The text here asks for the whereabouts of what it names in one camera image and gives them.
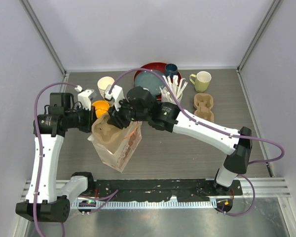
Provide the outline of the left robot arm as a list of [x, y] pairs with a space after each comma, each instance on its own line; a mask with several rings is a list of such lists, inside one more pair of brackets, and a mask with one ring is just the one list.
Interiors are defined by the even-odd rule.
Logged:
[[70, 205], [82, 194], [90, 197], [95, 182], [90, 172], [75, 172], [69, 182], [56, 189], [59, 154], [68, 129], [90, 133], [95, 122], [95, 110], [91, 101], [96, 95], [93, 89], [82, 91], [74, 101], [71, 93], [51, 93], [48, 112], [38, 115], [40, 142], [35, 139], [36, 153], [32, 179], [25, 201], [16, 204], [19, 216], [34, 220], [36, 210], [39, 222], [64, 223], [70, 213]]

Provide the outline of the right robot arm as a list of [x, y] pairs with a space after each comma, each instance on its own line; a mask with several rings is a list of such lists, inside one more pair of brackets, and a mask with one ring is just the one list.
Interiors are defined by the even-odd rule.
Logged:
[[178, 105], [157, 101], [140, 86], [124, 95], [120, 86], [110, 85], [105, 91], [105, 99], [113, 102], [109, 108], [108, 123], [119, 129], [127, 128], [132, 121], [146, 121], [156, 130], [183, 134], [225, 153], [225, 161], [213, 182], [213, 189], [218, 195], [228, 193], [237, 175], [247, 172], [252, 142], [243, 136], [251, 136], [250, 129], [230, 129], [201, 119]]

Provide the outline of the brown paper takeout bag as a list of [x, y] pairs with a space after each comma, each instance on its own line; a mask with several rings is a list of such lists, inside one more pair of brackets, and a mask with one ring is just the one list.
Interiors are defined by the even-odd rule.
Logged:
[[103, 164], [118, 172], [123, 172], [142, 139], [141, 126], [141, 122], [131, 122], [128, 128], [123, 129], [122, 141], [115, 153], [111, 153], [103, 145], [99, 144], [93, 134], [87, 140], [92, 143]]

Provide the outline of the stack of white paper cups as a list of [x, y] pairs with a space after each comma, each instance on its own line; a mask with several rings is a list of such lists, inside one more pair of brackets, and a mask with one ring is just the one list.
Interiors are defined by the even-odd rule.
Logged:
[[114, 83], [114, 79], [112, 77], [102, 77], [98, 80], [97, 86], [102, 97], [105, 96], [105, 90], [109, 85]]

